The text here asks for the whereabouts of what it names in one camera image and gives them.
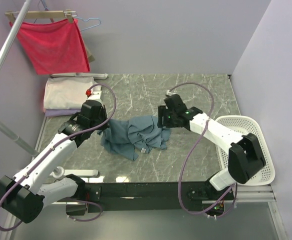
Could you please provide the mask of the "blue t shirt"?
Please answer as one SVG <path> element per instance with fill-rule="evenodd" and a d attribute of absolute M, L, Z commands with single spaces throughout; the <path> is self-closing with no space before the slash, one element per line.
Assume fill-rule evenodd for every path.
<path fill-rule="evenodd" d="M 136 116 L 129 120 L 111 119 L 109 127 L 97 132 L 101 136 L 101 146 L 111 153 L 135 161 L 139 150 L 148 154 L 153 148 L 165 150 L 171 130 L 157 126 L 158 117 L 153 115 Z"/>

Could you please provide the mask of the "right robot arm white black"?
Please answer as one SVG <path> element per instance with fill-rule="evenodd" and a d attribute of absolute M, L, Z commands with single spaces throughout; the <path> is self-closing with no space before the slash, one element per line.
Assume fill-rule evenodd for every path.
<path fill-rule="evenodd" d="M 180 95 L 173 94 L 158 107 L 159 128 L 185 128 L 201 135 L 223 150 L 227 165 L 207 181 L 205 193 L 215 200 L 223 189 L 232 184 L 254 186 L 253 178 L 266 166 L 258 137 L 253 133 L 242 134 L 212 120 L 202 110 L 188 108 Z"/>

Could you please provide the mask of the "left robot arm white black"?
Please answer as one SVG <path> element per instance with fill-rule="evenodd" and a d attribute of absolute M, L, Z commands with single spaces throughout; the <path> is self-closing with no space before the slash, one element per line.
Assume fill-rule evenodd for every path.
<path fill-rule="evenodd" d="M 32 222 L 44 207 L 65 198 L 74 201 L 87 196 L 86 183 L 74 174 L 58 174 L 59 181 L 46 178 L 95 130 L 108 127 L 106 109 L 100 99 L 87 99 L 80 112 L 62 124 L 49 145 L 13 177 L 0 179 L 0 207 L 24 223 Z"/>

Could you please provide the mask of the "folded white t shirt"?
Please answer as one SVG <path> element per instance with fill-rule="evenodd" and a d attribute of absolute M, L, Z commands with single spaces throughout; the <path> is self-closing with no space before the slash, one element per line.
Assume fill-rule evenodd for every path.
<path fill-rule="evenodd" d="M 44 109 L 66 110 L 80 109 L 87 100 L 86 90 L 96 82 L 92 77 L 57 77 L 49 78 L 45 86 Z M 91 90 L 100 91 L 101 86 Z"/>

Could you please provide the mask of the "tan cloth behind towel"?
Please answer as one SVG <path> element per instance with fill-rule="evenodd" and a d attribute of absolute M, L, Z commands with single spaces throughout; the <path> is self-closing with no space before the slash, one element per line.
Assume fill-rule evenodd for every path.
<path fill-rule="evenodd" d="M 90 51 L 90 49 L 87 47 L 86 44 L 85 44 L 85 50 L 86 50 L 86 54 L 87 54 L 88 62 L 89 62 L 89 63 L 94 62 L 94 61 L 95 61 L 95 58 L 94 58 L 94 56 L 92 55 L 92 52 Z"/>

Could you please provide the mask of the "white perforated plastic basket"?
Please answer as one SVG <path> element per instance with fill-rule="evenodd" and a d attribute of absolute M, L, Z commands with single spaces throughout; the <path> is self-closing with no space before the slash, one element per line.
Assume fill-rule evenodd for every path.
<path fill-rule="evenodd" d="M 265 158 L 265 166 L 244 185 L 263 186 L 272 183 L 275 178 L 275 169 L 259 124 L 254 119 L 243 115 L 224 115 L 218 117 L 215 121 L 242 135 L 252 133 L 258 138 Z"/>

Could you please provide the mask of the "black base beam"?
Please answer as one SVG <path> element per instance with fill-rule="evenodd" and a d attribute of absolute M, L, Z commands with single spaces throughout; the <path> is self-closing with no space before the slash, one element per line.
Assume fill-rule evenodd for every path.
<path fill-rule="evenodd" d="M 221 191 L 203 181 L 181 183 L 181 198 L 189 211 L 201 211 L 209 202 L 230 201 L 233 193 L 225 196 Z M 177 182 L 121 182 L 88 183 L 79 200 L 99 204 L 104 211 L 176 210 L 181 206 L 178 200 Z"/>

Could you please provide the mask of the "red towel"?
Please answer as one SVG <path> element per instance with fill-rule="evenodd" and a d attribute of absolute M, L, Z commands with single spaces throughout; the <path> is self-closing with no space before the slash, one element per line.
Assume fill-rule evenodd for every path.
<path fill-rule="evenodd" d="M 17 38 L 38 75 L 90 71 L 76 19 L 47 24 L 24 22 Z"/>

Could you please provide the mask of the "grey metal clothes rack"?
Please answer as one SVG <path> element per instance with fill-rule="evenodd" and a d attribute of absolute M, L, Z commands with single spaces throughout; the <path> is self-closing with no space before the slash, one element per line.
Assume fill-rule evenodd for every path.
<path fill-rule="evenodd" d="M 0 0 L 0 50 L 11 29 L 7 10 L 20 10 L 19 0 Z M 57 132 L 46 132 L 42 94 L 47 77 L 35 73 L 19 42 L 12 44 L 0 69 L 0 121 L 31 147 L 38 140 L 50 140 Z M 31 161 L 31 155 L 0 131 L 0 178 L 13 176 Z"/>

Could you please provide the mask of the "wooden clip hanger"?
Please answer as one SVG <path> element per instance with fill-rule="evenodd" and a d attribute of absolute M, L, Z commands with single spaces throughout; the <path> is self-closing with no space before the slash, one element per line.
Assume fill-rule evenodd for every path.
<path fill-rule="evenodd" d="M 7 11 L 5 12 L 5 16 L 8 18 L 8 20 L 12 23 L 15 22 L 17 17 L 20 15 L 20 11 Z M 43 10 L 43 11 L 28 11 L 24 19 L 30 20 L 30 19 L 50 19 L 51 21 L 54 19 L 68 19 L 70 22 L 72 22 L 72 19 L 77 16 L 76 11 L 72 11 L 70 9 L 68 10 Z"/>

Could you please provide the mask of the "aluminium rail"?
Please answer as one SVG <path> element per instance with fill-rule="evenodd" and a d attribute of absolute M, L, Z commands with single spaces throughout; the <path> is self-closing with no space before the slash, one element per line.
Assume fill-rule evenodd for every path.
<path fill-rule="evenodd" d="M 82 204 L 84 201 L 79 200 L 85 191 L 87 183 L 71 183 L 65 185 L 62 182 L 45 184 L 38 193 L 32 193 L 25 187 L 19 185 L 7 196 L 5 204 L 26 205 L 26 206 L 48 206 L 56 203 L 66 203 L 68 205 Z M 230 186 L 225 188 L 227 193 L 233 193 L 234 199 L 248 202 L 268 202 L 274 200 L 274 195 L 269 186 Z M 181 198 L 181 187 L 178 187 L 178 200 Z"/>

